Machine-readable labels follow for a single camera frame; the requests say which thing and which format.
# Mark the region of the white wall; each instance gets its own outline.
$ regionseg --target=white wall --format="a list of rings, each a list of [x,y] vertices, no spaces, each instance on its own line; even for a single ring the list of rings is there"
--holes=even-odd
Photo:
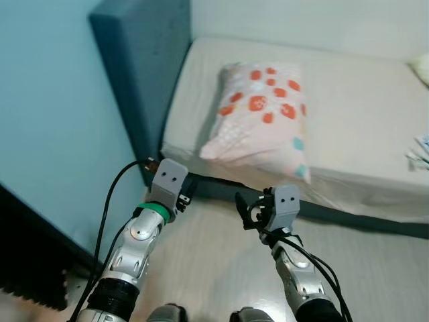
[[[409,59],[429,50],[427,0],[191,0],[193,37]]]
[[[0,0],[0,183],[91,253],[135,159],[87,22],[98,2]],[[137,169],[118,184],[104,250],[143,189]]]

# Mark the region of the white cloth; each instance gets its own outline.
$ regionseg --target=white cloth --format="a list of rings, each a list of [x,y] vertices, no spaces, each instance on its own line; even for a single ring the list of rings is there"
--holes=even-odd
[[[284,61],[304,67],[306,155],[312,184],[227,168],[198,157],[217,112],[221,68]],[[295,183],[302,199],[356,215],[428,222],[429,173],[410,172],[404,156],[428,131],[428,91],[397,60],[347,56],[225,39],[197,39],[180,75],[162,154],[191,172],[261,190]]]

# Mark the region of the blue headboard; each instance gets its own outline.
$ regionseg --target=blue headboard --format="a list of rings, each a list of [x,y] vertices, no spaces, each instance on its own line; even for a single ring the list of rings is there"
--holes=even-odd
[[[136,158],[159,158],[191,43],[189,0],[104,0],[89,19]]]

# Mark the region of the bed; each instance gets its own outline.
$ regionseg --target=bed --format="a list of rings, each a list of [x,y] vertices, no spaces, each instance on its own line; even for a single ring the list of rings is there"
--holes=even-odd
[[[413,136],[428,131],[428,91],[405,64],[234,39],[191,42],[187,0],[105,0],[90,22],[136,158],[187,165],[204,197],[231,200],[240,190],[250,199],[294,183],[305,217],[428,236],[429,175],[410,172],[404,158]],[[261,60],[305,68],[311,184],[198,157],[221,68]]]

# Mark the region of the bed frame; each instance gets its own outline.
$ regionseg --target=bed frame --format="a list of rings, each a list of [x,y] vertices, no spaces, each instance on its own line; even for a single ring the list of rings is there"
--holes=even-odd
[[[136,158],[161,159],[170,103],[191,45],[189,0],[104,0],[89,18]],[[144,169],[141,173],[150,186],[152,177]],[[250,201],[260,195],[237,182],[193,178],[199,181],[196,195],[200,197],[232,201],[240,191]],[[429,238],[425,224],[356,216],[305,201],[301,201],[300,216]]]

